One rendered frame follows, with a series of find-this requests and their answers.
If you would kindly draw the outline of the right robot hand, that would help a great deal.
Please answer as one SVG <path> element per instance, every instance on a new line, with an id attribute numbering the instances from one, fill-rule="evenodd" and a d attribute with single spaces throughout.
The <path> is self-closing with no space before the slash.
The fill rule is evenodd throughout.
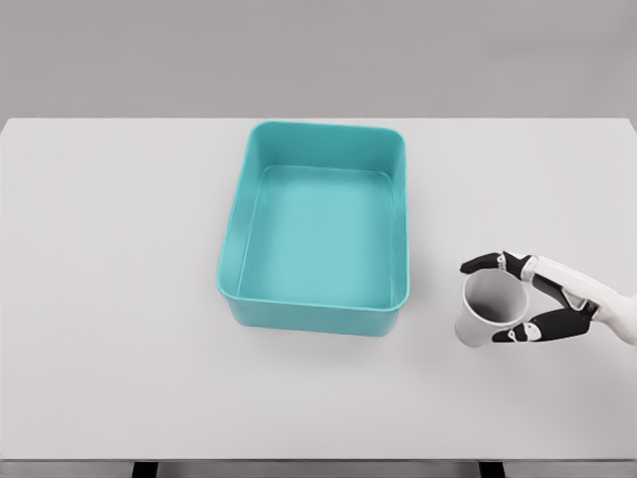
<path id="1" fill-rule="evenodd" d="M 534 316 L 492 336 L 494 343 L 551 342 L 586 334 L 593 321 L 613 318 L 620 304 L 611 288 L 539 255 L 493 252 L 464 262 L 466 275 L 496 269 L 557 300 L 561 307 Z"/>

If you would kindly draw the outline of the white paper cup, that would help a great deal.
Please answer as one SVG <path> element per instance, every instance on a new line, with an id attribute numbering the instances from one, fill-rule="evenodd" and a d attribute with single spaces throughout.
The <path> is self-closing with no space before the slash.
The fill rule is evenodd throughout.
<path id="1" fill-rule="evenodd" d="M 520 323 L 529 307 L 529 294 L 523 283 L 499 269 L 468 275 L 461 300 L 455 332 L 471 348 L 490 343 L 495 333 Z"/>

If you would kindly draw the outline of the teal plastic basket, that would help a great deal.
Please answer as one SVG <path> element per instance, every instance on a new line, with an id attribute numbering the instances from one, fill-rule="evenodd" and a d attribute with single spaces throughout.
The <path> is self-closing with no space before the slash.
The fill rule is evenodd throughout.
<path id="1" fill-rule="evenodd" d="M 410 294 L 407 144 L 397 130 L 255 125 L 216 285 L 247 327 L 381 337 Z"/>

